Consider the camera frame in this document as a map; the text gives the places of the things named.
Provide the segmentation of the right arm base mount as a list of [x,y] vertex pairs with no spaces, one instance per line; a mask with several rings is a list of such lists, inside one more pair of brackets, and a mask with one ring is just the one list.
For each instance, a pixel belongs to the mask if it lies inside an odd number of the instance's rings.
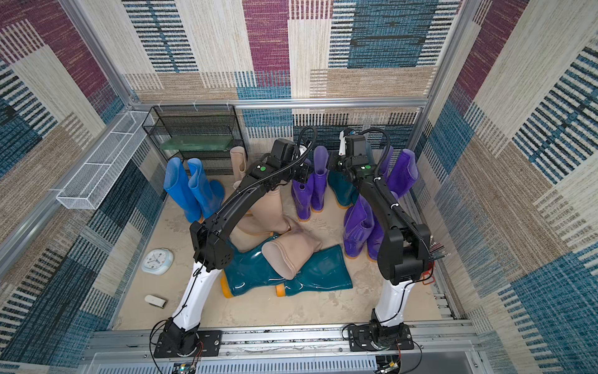
[[383,327],[377,324],[348,324],[341,330],[352,352],[414,350],[411,330],[406,324]]

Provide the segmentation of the blue boot from pile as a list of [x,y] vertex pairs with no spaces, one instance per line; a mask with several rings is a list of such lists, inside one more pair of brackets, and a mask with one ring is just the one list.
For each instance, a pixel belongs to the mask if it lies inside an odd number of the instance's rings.
[[221,208],[225,188],[220,181],[207,178],[203,163],[198,158],[189,159],[188,167],[191,173],[188,187],[201,207],[203,219],[207,221]]

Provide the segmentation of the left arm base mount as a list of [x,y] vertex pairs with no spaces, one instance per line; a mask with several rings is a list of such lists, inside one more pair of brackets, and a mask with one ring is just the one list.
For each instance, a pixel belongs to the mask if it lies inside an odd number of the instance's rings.
[[154,358],[217,357],[221,349],[222,330],[195,332],[164,331],[153,351]]

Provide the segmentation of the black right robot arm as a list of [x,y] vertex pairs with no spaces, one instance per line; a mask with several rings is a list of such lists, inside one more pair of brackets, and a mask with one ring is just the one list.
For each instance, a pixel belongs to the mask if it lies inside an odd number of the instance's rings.
[[344,330],[353,352],[412,350],[414,342],[404,313],[412,289],[432,263],[431,232],[428,226],[416,224],[400,207],[381,173],[381,165],[373,166],[368,161],[365,135],[369,132],[379,132],[386,138],[380,159],[384,161],[390,151],[390,138],[379,128],[362,132],[344,129],[339,135],[338,154],[329,161],[329,170],[343,173],[368,202],[384,234],[377,264],[385,283],[378,305],[368,323],[348,324]]

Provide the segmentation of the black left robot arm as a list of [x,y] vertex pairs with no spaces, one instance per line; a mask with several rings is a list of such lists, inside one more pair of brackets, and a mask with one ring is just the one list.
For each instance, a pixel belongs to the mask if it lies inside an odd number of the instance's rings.
[[248,166],[239,187],[222,207],[204,222],[191,224],[190,235],[195,251],[192,275],[174,315],[162,321],[163,330],[159,331],[158,326],[152,328],[149,353],[153,358],[198,355],[202,344],[198,333],[202,311],[219,274],[234,258],[230,234],[266,193],[284,182],[308,177],[305,159],[316,147],[318,130],[313,126],[303,128],[299,140],[307,131],[312,132],[312,136],[305,142],[306,151],[302,152],[300,145],[291,140],[276,140],[268,154]]

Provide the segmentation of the beige boot front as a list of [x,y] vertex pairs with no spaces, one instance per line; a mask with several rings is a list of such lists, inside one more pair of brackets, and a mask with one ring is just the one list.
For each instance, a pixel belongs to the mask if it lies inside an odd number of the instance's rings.
[[283,234],[291,229],[291,225],[283,214],[283,201],[280,188],[266,193],[241,218],[234,231],[246,235],[265,235],[268,233]]

